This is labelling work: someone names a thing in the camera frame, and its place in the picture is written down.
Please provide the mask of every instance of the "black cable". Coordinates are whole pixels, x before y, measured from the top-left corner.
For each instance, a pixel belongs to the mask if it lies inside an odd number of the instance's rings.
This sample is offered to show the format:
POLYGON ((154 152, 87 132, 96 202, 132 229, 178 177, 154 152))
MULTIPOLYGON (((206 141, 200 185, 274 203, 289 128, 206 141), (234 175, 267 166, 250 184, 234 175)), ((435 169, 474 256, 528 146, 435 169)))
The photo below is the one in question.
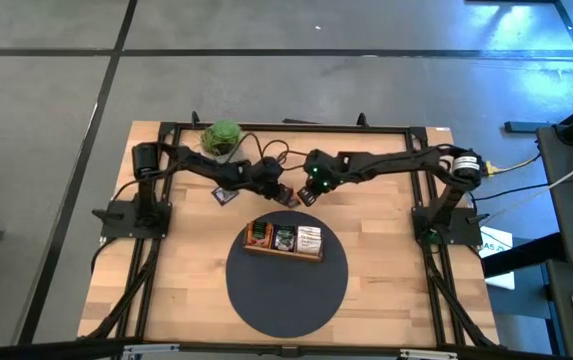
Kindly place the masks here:
POLYGON ((295 170, 295 169, 299 169, 299 168, 303 168, 304 165, 297 165, 297 166, 293 166, 293 167, 289 167, 289 168, 285 168, 284 171, 291 171, 291 170, 295 170))
POLYGON ((266 154, 266 149, 268 149, 269 146, 271 146, 272 144, 275 144, 275 143, 280 143, 280 144, 283 144, 284 146, 286 146, 286 151, 282 151, 279 154, 278 158, 280 156, 282 156, 282 154, 287 154, 288 151, 290 151, 290 146, 288 146, 288 143, 286 141, 281 140, 281 139, 275 139, 275 140, 269 141, 268 144, 264 145, 264 148, 262 149, 262 154, 266 154))
POLYGON ((126 190, 127 187, 133 185, 133 184, 137 184, 138 182, 143 181, 143 180, 132 180, 127 182, 126 184, 122 185, 122 187, 119 188, 119 190, 117 190, 117 193, 115 193, 115 196, 113 196, 110 201, 108 202, 108 205, 106 206, 106 215, 110 215, 110 208, 113 206, 113 204, 115 203, 115 201, 117 201, 117 198, 119 197, 119 195, 121 195, 121 193, 126 190))
MULTIPOLYGON (((560 185, 561 185, 561 184, 572 184, 572 183, 573 183, 573 179, 569 179, 569 180, 566 180, 566 181, 560 183, 560 185)), ((537 185, 524 186, 524 187, 520 187, 520 188, 516 188, 516 189, 512 189, 512 190, 502 191, 502 192, 497 193, 497 194, 493 194, 493 195, 489 195, 489 196, 477 198, 477 199, 474 199, 474 201, 490 200, 490 199, 494 199, 494 198, 496 198, 496 197, 500 197, 500 196, 502 196, 502 195, 506 195, 506 194, 510 194, 510 193, 514 193, 514 192, 518 192, 518 191, 536 189, 536 188, 540 188, 540 187, 544 187, 544 186, 549 186, 549 185, 551 185, 551 184, 552 184, 552 183, 545 183, 545 184, 537 184, 537 185)))
POLYGON ((472 251, 473 254, 475 254, 475 256, 477 256, 480 260, 482 259, 482 256, 479 255, 479 252, 473 247, 473 245, 466 245, 466 247, 470 249, 470 251, 472 251))
POLYGON ((490 237, 491 239, 497 241, 497 242, 500 243, 501 245, 504 245, 504 246, 506 246, 506 247, 509 248, 509 249, 512 249, 512 248, 513 248, 512 246, 506 244, 505 242, 500 241, 498 238, 494 237, 493 235, 491 235, 491 234, 489 234, 489 233, 487 233, 487 232, 485 232, 485 231, 483 231, 483 230, 479 230, 479 231, 480 231, 482 234, 484 234, 484 235, 490 237))
POLYGON ((478 199, 475 199, 475 196, 473 195, 472 191, 469 191, 468 195, 470 195, 470 201, 473 203, 473 210, 475 210, 475 214, 477 214, 477 200, 478 199))
POLYGON ((307 153, 303 153, 301 151, 294 151, 294 150, 288 150, 289 154, 296 154, 296 155, 301 155, 301 156, 308 156, 307 153))
MULTIPOLYGON (((426 234, 428 234, 429 232, 430 232, 430 229, 426 229, 426 230, 424 230, 424 231, 419 235, 419 238, 421 239, 421 241, 426 241, 426 240, 424 239, 424 236, 426 236, 426 234)), ((438 233, 437 235, 441 238, 442 244, 445 244, 445 243, 444 243, 444 238, 441 237, 441 235, 440 235, 439 233, 438 233)), ((439 247, 439 244, 428 244, 428 247, 430 248, 430 249, 429 249, 429 250, 430 250, 430 253, 433 254, 433 255, 439 254, 440 251, 441 251, 441 249, 440 249, 440 247, 439 247), (437 246, 437 251, 433 251, 432 245, 437 246)))
POLYGON ((446 159, 439 159, 439 163, 445 163, 446 164, 446 171, 450 172, 450 167, 451 167, 451 163, 450 161, 446 160, 446 159))
POLYGON ((91 275, 95 271, 95 262, 97 261, 97 257, 102 252, 102 250, 104 250, 104 248, 106 248, 113 241, 115 241, 115 239, 116 238, 106 238, 106 241, 104 241, 104 243, 97 250, 95 250, 95 254, 93 254, 93 259, 90 261, 90 273, 91 273, 91 275))
POLYGON ((156 243, 153 243, 146 262, 142 265, 141 269, 133 279, 133 282, 124 290, 122 297, 117 301, 110 313, 102 320, 97 329, 88 334, 88 338, 105 339, 110 334, 119 317, 121 317, 124 311, 127 311, 131 301, 135 297, 135 294, 137 294, 144 281, 150 277, 150 274, 154 269, 152 265, 157 261, 158 257, 155 244, 156 243))
POLYGON ((223 162, 224 164, 228 164, 230 162, 230 159, 233 158, 233 155, 235 155, 235 153, 237 152, 237 150, 239 150, 239 147, 242 145, 244 140, 246 140, 246 138, 248 138, 249 136, 252 136, 253 138, 255 138, 255 143, 257 144, 257 150, 259 150, 259 158, 261 159, 264 157, 264 151, 262 150, 262 146, 259 143, 259 139, 257 138, 257 135, 255 135, 254 133, 246 133, 246 135, 244 135, 244 137, 242 137, 242 139, 239 140, 237 145, 235 145, 235 148, 233 149, 233 151, 230 152, 230 154, 228 155, 226 160, 223 162))

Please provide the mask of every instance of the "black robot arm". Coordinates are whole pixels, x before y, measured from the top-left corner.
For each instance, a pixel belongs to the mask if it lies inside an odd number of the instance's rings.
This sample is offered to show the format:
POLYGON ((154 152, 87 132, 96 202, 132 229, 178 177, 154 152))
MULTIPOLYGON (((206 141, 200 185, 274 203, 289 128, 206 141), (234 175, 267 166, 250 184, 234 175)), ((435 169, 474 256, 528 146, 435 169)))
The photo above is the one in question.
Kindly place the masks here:
POLYGON ((133 167, 135 178, 146 168, 150 160, 157 159, 158 153, 165 152, 170 157, 167 174, 176 171, 190 171, 209 178, 224 190, 248 190, 264 196, 269 200, 287 204, 292 189, 279 183, 279 176, 284 172, 279 162, 273 157, 264 157, 255 164, 248 160, 219 163, 204 155, 192 151, 186 146, 173 146, 166 143, 141 143, 133 147, 133 167))
POLYGON ((463 195, 479 186, 482 166, 481 157, 472 150, 452 145, 383 155, 340 152, 335 157, 313 150, 306 157, 304 171, 308 179, 298 195, 306 206, 310 206, 318 196, 344 183, 360 183, 378 175, 412 171, 428 171, 447 185, 447 192, 455 190, 463 195), (452 166, 446 157, 452 157, 452 166))

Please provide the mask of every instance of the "wooden table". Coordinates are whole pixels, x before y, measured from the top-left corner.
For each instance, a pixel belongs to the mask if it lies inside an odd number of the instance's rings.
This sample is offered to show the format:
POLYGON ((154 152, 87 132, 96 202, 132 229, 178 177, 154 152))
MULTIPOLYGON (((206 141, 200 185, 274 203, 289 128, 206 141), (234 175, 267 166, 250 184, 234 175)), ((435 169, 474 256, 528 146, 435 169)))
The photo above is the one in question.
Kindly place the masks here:
MULTIPOLYGON (((134 122, 122 160, 117 188, 133 179, 131 147, 155 141, 158 122, 134 122)), ((447 128, 428 128, 430 144, 451 143, 447 128)), ((405 151, 404 138, 391 134, 256 132, 263 144, 282 139, 292 150, 319 148, 337 151, 387 153, 405 151)), ((183 130, 180 141, 200 151, 199 132, 183 130)), ((252 162, 259 159, 252 139, 240 148, 252 162)), ((283 150, 274 144, 267 155, 283 150)), ((289 155, 284 167, 303 163, 289 155)), ((299 189, 305 173, 285 172, 280 181, 299 189)), ((437 180, 438 191, 443 184, 437 180)), ((421 251, 414 241, 410 208, 413 193, 409 174, 380 176, 363 184, 347 184, 321 196, 310 208, 297 211, 316 216, 340 239, 348 260, 349 279, 335 316, 319 330, 290 339, 273 338, 248 326, 228 299, 226 258, 246 223, 268 212, 284 210, 274 201, 242 191, 221 207, 211 195, 216 185, 189 172, 173 178, 173 213, 163 240, 152 292, 146 340, 252 344, 435 346, 427 282, 421 251)), ((132 199, 130 187, 120 199, 132 199)), ((424 202, 428 191, 423 184, 424 202)), ((94 330, 122 295, 133 250, 133 239, 119 239, 99 256, 79 335, 94 330)), ((466 247, 450 246, 457 295, 475 323, 490 339, 497 333, 479 259, 466 247)), ((134 333, 139 309, 136 298, 127 330, 134 333)), ((448 306, 441 301, 447 339, 452 342, 448 306)))

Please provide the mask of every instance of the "black metal frame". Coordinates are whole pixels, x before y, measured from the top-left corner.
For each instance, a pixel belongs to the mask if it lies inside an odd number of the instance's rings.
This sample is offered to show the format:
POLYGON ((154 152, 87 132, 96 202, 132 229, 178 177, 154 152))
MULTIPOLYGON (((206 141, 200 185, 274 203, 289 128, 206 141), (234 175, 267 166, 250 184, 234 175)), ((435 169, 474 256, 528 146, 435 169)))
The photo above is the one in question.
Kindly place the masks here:
MULTIPOLYGON (((172 128, 173 131, 173 144, 177 145, 179 143, 179 139, 181 137, 182 130, 205 130, 207 127, 211 126, 212 123, 203 123, 199 120, 196 112, 192 113, 192 121, 190 123, 161 123, 158 141, 163 141, 167 135, 167 129, 172 128)), ((419 140, 419 144, 421 148, 428 147, 428 137, 426 133, 426 128, 423 127, 373 127, 370 126, 367 121, 366 117, 362 114, 357 119, 357 123, 355 126, 336 126, 336 125, 321 125, 321 124, 307 124, 307 125, 298 125, 298 124, 240 124, 240 127, 243 131, 271 131, 271 132, 280 132, 280 131, 287 131, 287 132, 332 132, 332 133, 377 133, 377 134, 391 134, 391 135, 402 135, 404 136, 404 141, 406 144, 407 150, 412 150, 415 148, 413 144, 413 137, 419 140)), ((412 172, 411 174, 411 183, 413 187, 413 197, 415 201, 415 207, 420 207, 423 205, 423 195, 421 190, 421 185, 419 182, 419 176, 417 172, 412 172)), ((170 194, 170 184, 171 180, 166 180, 164 182, 164 188, 162 193, 162 200, 167 199, 170 194)), ((437 187, 435 184, 435 178, 426 173, 426 183, 429 189, 429 199, 437 198, 437 187)), ((143 239, 137 239, 138 243, 143 241, 143 239)), ((450 257, 448 255, 448 246, 446 244, 437 245, 438 251, 440 254, 441 260, 441 267, 443 272, 444 280, 446 281, 447 287, 455 294, 455 282, 454 277, 452 274, 452 268, 450 264, 450 257)), ((422 251, 430 251, 430 249, 422 247, 422 251)), ((133 256, 131 258, 131 264, 129 267, 129 276, 128 282, 126 287, 131 281, 131 278, 134 277, 134 273, 131 273, 131 270, 138 269, 139 263, 141 262, 141 250, 138 251, 137 243, 136 247, 133 252, 133 256)), ((431 313, 433 316, 433 327, 435 331, 435 340, 437 345, 446 344, 445 338, 445 330, 444 324, 442 320, 442 315, 440 311, 440 301, 439 301, 439 292, 438 289, 433 281, 431 281, 429 276, 429 269, 426 264, 425 271, 426 271, 426 281, 429 293, 429 301, 430 301, 430 308, 431 313)), ((146 326, 146 319, 148 314, 148 309, 150 306, 150 299, 152 296, 152 285, 154 279, 154 270, 153 275, 151 278, 146 280, 144 293, 142 295, 142 300, 139 307, 139 316, 137 319, 137 326, 135 330, 135 337, 143 338, 146 326)), ((451 318, 452 324, 454 329, 454 337, 455 343, 457 345, 464 345, 464 331, 462 325, 457 320, 455 313, 451 309, 451 318)), ((122 336, 125 334, 125 325, 122 326, 123 330, 121 330, 118 334, 122 336)), ((256 345, 249 344, 249 349, 255 348, 256 345)))
MULTIPOLYGON (((26 360, 26 359, 99 359, 108 356, 115 357, 125 352, 133 353, 137 345, 155 346, 167 349, 169 352, 212 352, 212 353, 246 353, 257 355, 277 355, 285 358, 294 358, 304 355, 362 355, 362 356, 393 356, 400 359, 419 358, 420 352, 428 353, 439 351, 456 354, 460 360, 571 360, 571 358, 557 355, 542 355, 520 351, 505 350, 502 348, 482 348, 462 345, 445 344, 433 348, 398 348, 398 347, 372 347, 372 346, 282 346, 282 345, 255 345, 249 347, 244 344, 227 343, 145 343, 141 338, 126 337, 117 339, 69 341, 48 344, 31 344, 0 347, 0 360, 26 360)), ((452 356, 440 358, 454 359, 452 356)))
MULTIPOLYGON (((573 23, 566 13, 561 0, 477 0, 488 3, 547 3, 553 4, 558 10, 561 20, 566 26, 569 36, 573 40, 573 23)), ((125 49, 124 44, 130 30, 130 25, 135 14, 138 0, 129 0, 124 19, 122 21, 117 41, 112 48, 0 48, 0 57, 108 57, 109 63, 102 81, 95 109, 90 118, 88 130, 81 143, 77 160, 68 180, 64 197, 58 209, 55 223, 51 229, 46 243, 42 261, 38 266, 38 274, 31 286, 31 291, 24 306, 24 311, 19 319, 15 332, 14 342, 18 344, 30 344, 39 323, 39 317, 46 301, 50 284, 52 282, 57 262, 61 254, 66 232, 70 225, 73 209, 79 194, 82 179, 86 171, 90 153, 119 61, 123 57, 189 57, 189 56, 336 56, 336 57, 419 57, 419 58, 468 58, 486 60, 546 60, 573 62, 573 50, 403 50, 403 49, 125 49)), ((524 123, 506 123, 506 129, 519 130, 524 123)), ((266 130, 269 125, 256 125, 258 130, 266 130)), ((288 131, 303 131, 309 129, 308 125, 289 127, 288 131)), ((326 127, 320 126, 317 131, 349 132, 350 127, 326 127)), ((368 127, 363 132, 386 131, 380 127, 368 127)), ((411 175, 414 183, 417 183, 417 174, 411 175)), ((430 196, 434 196, 434 189, 429 183, 430 196)), ((136 240, 143 245, 143 240, 136 240)), ((440 255, 442 263, 448 264, 447 250, 440 255)))

